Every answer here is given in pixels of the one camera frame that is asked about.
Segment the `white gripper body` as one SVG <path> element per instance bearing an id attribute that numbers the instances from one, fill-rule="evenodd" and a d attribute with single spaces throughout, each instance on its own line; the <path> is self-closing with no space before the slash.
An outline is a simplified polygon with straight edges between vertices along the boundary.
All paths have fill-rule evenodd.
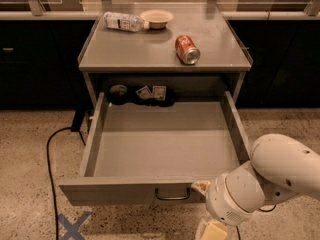
<path id="1" fill-rule="evenodd" d="M 249 220 L 253 213 L 240 208 L 231 197 L 227 185 L 227 174 L 223 173 L 213 180 L 205 194 L 206 209 L 209 214 L 230 226 L 237 226 Z"/>

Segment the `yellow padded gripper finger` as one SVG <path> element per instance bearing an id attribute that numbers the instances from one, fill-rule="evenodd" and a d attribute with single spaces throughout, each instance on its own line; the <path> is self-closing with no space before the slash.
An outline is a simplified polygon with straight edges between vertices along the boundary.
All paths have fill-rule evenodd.
<path id="1" fill-rule="evenodd" d="M 226 240 L 228 228 L 216 220 L 202 219 L 198 225 L 195 240 Z"/>
<path id="2" fill-rule="evenodd" d="M 199 192 L 201 195 L 206 196 L 210 188 L 210 185 L 211 185 L 210 181 L 206 181 L 206 180 L 196 181 L 191 184 L 191 188 Z"/>

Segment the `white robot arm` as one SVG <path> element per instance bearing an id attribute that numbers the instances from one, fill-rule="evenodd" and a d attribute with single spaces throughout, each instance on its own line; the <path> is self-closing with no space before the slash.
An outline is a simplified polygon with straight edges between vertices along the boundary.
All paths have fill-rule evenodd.
<path id="1" fill-rule="evenodd" d="M 320 154 L 281 134 L 253 143 L 249 160 L 213 181 L 192 188 L 205 197 L 210 220 L 200 221 L 195 240 L 226 240 L 228 228 L 248 221 L 255 211 L 306 195 L 320 199 Z"/>

